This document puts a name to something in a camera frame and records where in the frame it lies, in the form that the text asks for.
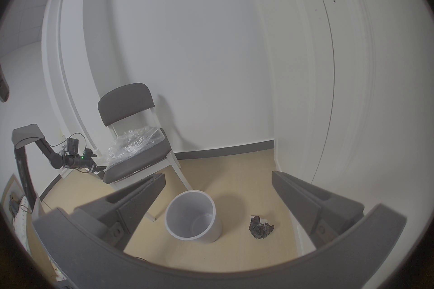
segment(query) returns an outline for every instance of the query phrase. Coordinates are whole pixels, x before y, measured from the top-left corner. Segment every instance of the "transparent plastic wrap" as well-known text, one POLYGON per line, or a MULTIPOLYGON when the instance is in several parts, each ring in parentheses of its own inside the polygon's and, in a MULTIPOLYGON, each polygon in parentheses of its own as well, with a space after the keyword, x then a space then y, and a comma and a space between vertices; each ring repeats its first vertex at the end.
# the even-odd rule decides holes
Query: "transparent plastic wrap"
POLYGON ((114 139, 110 148, 105 151, 107 169, 146 151, 163 140, 164 134, 159 128, 145 126, 137 130, 129 130, 114 139))

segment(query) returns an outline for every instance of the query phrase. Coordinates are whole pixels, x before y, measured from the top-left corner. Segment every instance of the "white trash can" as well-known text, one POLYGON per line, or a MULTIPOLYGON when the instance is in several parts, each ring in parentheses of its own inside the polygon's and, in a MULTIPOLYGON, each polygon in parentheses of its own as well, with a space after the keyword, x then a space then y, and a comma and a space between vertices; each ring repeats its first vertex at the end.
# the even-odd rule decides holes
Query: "white trash can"
POLYGON ((222 226, 213 199, 203 191, 187 190, 167 206, 167 231, 183 241, 212 243, 220 237, 222 226))

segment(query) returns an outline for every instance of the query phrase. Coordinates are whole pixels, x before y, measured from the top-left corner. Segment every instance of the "floor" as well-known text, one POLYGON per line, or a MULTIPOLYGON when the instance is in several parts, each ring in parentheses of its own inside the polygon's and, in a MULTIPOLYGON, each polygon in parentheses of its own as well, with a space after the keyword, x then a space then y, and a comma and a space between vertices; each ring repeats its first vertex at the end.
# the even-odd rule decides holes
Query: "floor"
MULTIPOLYGON (((166 186, 144 218, 125 253, 163 266, 206 272, 253 270, 297 257, 290 214, 271 185, 274 151, 258 151, 205 159, 181 160, 182 172, 192 185, 208 193, 223 224, 220 238, 211 244, 180 241, 166 231, 164 217, 169 202, 185 191, 171 167, 163 172, 166 186), (250 216, 259 215, 275 225, 265 239, 249 232, 250 216)), ((46 211, 61 207, 66 212, 111 193, 97 178, 72 172, 61 179, 43 201, 46 211)))

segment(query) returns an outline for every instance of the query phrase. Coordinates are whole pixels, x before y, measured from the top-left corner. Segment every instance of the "chair backrest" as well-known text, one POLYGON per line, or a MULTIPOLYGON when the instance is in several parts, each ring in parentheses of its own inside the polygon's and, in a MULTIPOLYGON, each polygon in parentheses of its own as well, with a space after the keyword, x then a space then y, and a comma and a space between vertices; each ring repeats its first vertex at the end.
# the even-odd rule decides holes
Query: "chair backrest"
POLYGON ((154 101, 149 88, 143 83, 120 86, 98 102, 98 111, 105 126, 152 107, 154 101))

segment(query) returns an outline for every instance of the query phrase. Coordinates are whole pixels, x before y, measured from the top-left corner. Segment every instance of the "white chair leg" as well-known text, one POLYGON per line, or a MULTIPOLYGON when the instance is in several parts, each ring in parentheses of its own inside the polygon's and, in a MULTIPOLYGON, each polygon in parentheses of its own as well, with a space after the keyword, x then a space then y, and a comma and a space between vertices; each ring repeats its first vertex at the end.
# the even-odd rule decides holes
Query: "white chair leg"
POLYGON ((144 214, 144 216, 145 216, 146 218, 148 218, 150 221, 155 221, 155 217, 154 217, 153 215, 149 214, 148 212, 146 212, 146 213, 144 214))
POLYGON ((173 156, 173 159, 175 159, 176 165, 181 168, 181 164, 178 162, 178 159, 176 158, 175 153, 173 153, 173 150, 170 151, 170 154, 173 156))
POLYGON ((178 177, 181 179, 181 182, 185 185, 185 187, 187 188, 187 190, 193 190, 193 188, 191 187, 190 184, 188 184, 187 179, 184 177, 184 175, 182 174, 182 171, 180 170, 180 168, 178 167, 178 165, 176 164, 175 159, 171 156, 171 154, 169 153, 166 157, 168 159, 168 161, 170 162, 170 165, 173 167, 173 169, 175 170, 176 174, 178 175, 178 177))

